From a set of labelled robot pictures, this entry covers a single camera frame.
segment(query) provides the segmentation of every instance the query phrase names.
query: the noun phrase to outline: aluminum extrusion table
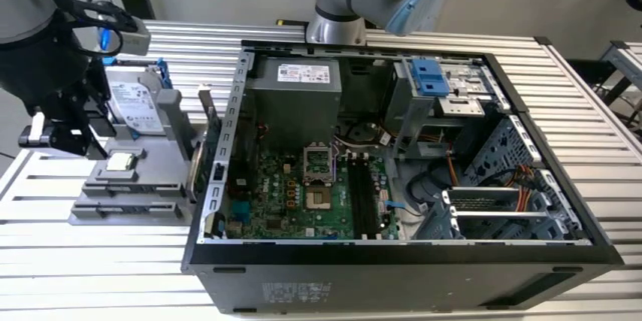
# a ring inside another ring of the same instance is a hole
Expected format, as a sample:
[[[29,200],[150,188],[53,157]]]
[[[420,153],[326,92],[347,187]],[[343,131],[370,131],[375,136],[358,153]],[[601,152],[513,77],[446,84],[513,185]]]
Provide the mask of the aluminum extrusion table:
[[[196,96],[202,83],[224,112],[240,40],[304,39],[303,28],[291,26],[159,21],[147,26],[148,58],[168,61],[194,122],[204,121]],[[626,266],[526,311],[254,318],[642,319],[642,146],[555,48],[534,38],[436,33],[398,38],[379,31],[370,31],[368,43],[497,55]],[[92,166],[85,159],[23,151],[0,180],[0,319],[235,319],[219,315],[199,280],[180,274],[188,227],[67,225]]]

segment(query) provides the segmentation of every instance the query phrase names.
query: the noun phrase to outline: orange wire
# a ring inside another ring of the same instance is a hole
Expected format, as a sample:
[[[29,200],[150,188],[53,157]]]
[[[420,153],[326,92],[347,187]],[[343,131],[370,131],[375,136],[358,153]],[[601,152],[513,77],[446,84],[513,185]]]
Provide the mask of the orange wire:
[[[515,208],[515,212],[519,212],[521,207],[522,207],[522,186],[519,186],[518,207]]]
[[[453,183],[453,186],[458,186],[459,185],[458,175],[454,172],[453,159],[450,159],[450,150],[451,149],[453,149],[453,142],[450,142],[449,150],[446,152],[446,160],[449,162],[450,182]]]
[[[531,199],[531,190],[529,189],[526,195],[523,196],[523,202],[522,202],[522,212],[526,212],[526,208],[529,205],[529,200]]]

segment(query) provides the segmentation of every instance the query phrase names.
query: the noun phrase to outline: green circuit board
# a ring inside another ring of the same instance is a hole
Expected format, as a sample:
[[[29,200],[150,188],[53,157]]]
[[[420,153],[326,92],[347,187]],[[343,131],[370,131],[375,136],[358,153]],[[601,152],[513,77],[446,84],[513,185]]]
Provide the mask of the green circuit board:
[[[372,184],[386,189],[386,169],[380,159],[368,162]],[[259,158],[256,191],[248,202],[248,217],[234,217],[228,234],[234,238],[266,239],[327,239],[352,240],[354,222],[350,202],[350,182],[346,157],[338,157],[335,182],[331,187],[306,186],[303,179],[303,154],[278,155],[263,152]],[[378,193],[374,191],[378,224]],[[382,228],[382,239],[398,238],[394,213],[388,213],[391,224]]]

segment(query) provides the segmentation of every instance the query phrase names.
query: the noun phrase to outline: blue plastic latch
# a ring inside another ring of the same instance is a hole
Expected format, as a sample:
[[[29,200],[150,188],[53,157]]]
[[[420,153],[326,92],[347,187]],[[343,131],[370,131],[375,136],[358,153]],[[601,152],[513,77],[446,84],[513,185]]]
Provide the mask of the blue plastic latch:
[[[406,208],[406,205],[400,202],[386,201],[386,206],[392,208]]]
[[[160,69],[160,77],[163,77],[163,88],[174,89],[172,79],[170,78],[168,63],[164,61],[163,58],[159,58],[159,60],[156,61],[156,65]]]
[[[115,56],[105,56],[103,58],[103,65],[113,65],[116,63],[116,57]]]
[[[107,50],[109,47],[111,32],[109,29],[100,28],[100,49]]]
[[[418,84],[418,93],[423,96],[445,97],[450,85],[442,74],[442,67],[432,59],[412,59],[410,63],[412,78]]]

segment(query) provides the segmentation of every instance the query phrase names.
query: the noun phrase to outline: sticker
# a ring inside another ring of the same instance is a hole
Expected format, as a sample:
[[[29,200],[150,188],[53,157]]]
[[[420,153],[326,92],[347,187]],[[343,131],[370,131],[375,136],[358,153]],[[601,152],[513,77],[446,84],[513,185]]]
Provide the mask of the sticker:
[[[327,65],[279,65],[279,82],[330,83],[330,67]]]
[[[142,134],[163,132],[159,112],[147,87],[127,82],[111,82],[109,87],[112,101],[127,126]]]
[[[391,138],[391,136],[390,136],[388,132],[383,132],[383,136],[382,136],[382,138],[379,138],[379,143],[383,144],[384,146],[387,146],[388,143],[390,143],[390,138]]]
[[[271,304],[327,302],[332,289],[331,282],[266,282],[262,286],[264,300]]]

